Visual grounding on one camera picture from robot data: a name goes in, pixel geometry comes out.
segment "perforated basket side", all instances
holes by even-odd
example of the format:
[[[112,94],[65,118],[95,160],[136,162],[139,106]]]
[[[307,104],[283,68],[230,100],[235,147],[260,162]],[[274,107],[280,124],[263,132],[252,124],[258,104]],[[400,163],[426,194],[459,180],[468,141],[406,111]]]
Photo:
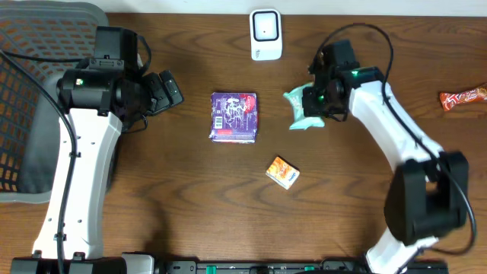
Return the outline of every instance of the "perforated basket side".
[[[98,25],[108,25],[107,16],[88,3],[0,2],[0,47],[13,53],[89,57]],[[40,82],[76,65],[14,61]],[[59,118],[32,82],[0,62],[0,202],[46,202],[59,152]]]

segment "white wall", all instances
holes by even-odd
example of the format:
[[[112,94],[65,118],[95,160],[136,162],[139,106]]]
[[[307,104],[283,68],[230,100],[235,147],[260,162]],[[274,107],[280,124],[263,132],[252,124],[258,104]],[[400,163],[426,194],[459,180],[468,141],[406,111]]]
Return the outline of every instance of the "white wall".
[[[487,0],[64,0],[90,2],[105,12],[249,14],[276,8],[283,14],[486,16]]]

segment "wood grain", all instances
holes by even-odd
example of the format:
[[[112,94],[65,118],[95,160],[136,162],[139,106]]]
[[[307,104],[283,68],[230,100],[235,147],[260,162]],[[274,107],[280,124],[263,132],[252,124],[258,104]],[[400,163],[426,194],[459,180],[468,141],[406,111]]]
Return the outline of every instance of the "wood grain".
[[[143,250],[200,260],[320,260],[355,256],[385,229],[383,206],[392,173],[377,144],[356,119],[326,121],[324,129],[290,132],[292,111],[282,93],[310,80],[307,66],[332,30],[351,22],[377,24],[391,35],[390,76],[399,102],[446,150],[470,163],[469,197],[479,238],[472,253],[426,257],[448,261],[450,273],[487,272],[484,184],[487,104],[445,113],[439,91],[487,81],[483,18],[283,16],[280,60],[250,58],[248,17],[241,15],[109,14],[110,25],[145,36],[151,70],[170,69],[186,101],[149,120],[148,130],[120,139],[119,165],[103,208],[105,254]],[[388,48],[366,29],[346,31],[362,65],[385,69]],[[210,94],[255,91],[255,145],[208,139]],[[281,155],[301,170],[288,191],[265,176]],[[46,205],[1,204],[0,272],[30,254]],[[462,247],[468,228],[441,242]]]

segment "teal packet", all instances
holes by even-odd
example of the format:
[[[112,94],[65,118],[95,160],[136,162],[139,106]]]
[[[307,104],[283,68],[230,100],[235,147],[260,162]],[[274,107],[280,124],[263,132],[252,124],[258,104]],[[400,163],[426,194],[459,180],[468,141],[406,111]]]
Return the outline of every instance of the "teal packet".
[[[304,84],[295,88],[291,92],[285,92],[282,96],[288,99],[294,111],[294,123],[289,126],[289,130],[303,129],[306,130],[310,126],[324,127],[325,122],[321,117],[305,117],[303,110],[303,89],[312,86],[313,83]]]

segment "red candy wrapper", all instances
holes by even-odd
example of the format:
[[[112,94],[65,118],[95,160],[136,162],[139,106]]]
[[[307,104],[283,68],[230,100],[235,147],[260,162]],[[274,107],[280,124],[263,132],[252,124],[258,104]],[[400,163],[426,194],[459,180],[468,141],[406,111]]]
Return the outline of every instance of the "red candy wrapper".
[[[487,100],[487,83],[471,91],[464,91],[459,94],[440,93],[440,101],[444,111],[451,110],[458,104],[480,102],[483,100]]]

